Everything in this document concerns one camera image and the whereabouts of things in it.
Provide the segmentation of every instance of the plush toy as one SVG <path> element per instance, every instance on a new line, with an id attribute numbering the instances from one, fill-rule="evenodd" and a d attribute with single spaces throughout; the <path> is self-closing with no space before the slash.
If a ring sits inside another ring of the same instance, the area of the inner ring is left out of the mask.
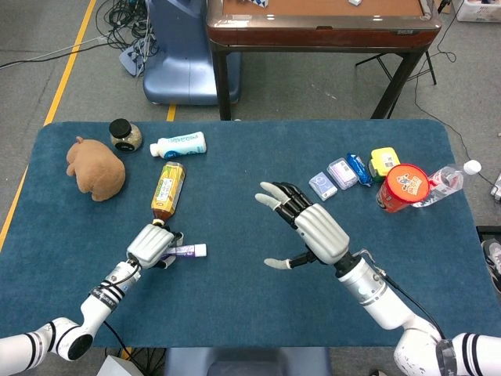
<path id="1" fill-rule="evenodd" d="M 91 192 L 94 201 L 104 201 L 120 192 L 125 181 L 125 167 L 103 143 L 77 137 L 68 150 L 68 176 L 77 176 L 78 189 Z"/>

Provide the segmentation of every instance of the red container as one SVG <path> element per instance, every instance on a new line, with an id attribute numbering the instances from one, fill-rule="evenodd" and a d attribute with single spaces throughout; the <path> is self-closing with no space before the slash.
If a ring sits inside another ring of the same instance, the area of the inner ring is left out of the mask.
<path id="1" fill-rule="evenodd" d="M 430 193 L 426 174 L 413 164 L 394 166 L 377 193 L 377 203 L 388 213 L 424 200 Z"/>

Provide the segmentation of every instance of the yellow container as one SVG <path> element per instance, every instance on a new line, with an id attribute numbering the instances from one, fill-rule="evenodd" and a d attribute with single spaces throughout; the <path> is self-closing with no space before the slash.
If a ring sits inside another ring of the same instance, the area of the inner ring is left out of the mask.
<path id="1" fill-rule="evenodd" d="M 381 147 L 370 152 L 369 172 L 375 181 L 382 182 L 396 165 L 400 165 L 400 160 L 392 147 Z"/>
<path id="2" fill-rule="evenodd" d="M 151 208 L 155 219 L 153 224 L 165 224 L 175 212 L 179 194 L 185 180 L 185 168 L 177 162 L 167 162 L 162 168 L 155 194 L 151 201 Z"/>

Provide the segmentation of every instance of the transparent plastic bottle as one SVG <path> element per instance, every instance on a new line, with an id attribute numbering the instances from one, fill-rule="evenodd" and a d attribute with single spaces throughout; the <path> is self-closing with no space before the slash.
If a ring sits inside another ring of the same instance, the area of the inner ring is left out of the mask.
<path id="1" fill-rule="evenodd" d="M 414 208 L 423 208 L 440 201 L 442 198 L 463 189 L 465 180 L 480 172 L 481 165 L 476 160 L 466 162 L 462 167 L 456 164 L 447 165 L 432 176 L 428 177 L 430 182 L 430 195 L 426 200 L 413 204 Z"/>

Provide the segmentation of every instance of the blue package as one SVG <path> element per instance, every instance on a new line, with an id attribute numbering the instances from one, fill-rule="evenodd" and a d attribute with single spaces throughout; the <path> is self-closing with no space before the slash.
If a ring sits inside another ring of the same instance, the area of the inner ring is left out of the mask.
<path id="1" fill-rule="evenodd" d="M 364 186 L 372 186 L 374 181 L 363 164 L 362 159 L 357 154 L 346 154 L 346 162 L 353 168 L 355 174 L 359 177 L 360 184 Z"/>

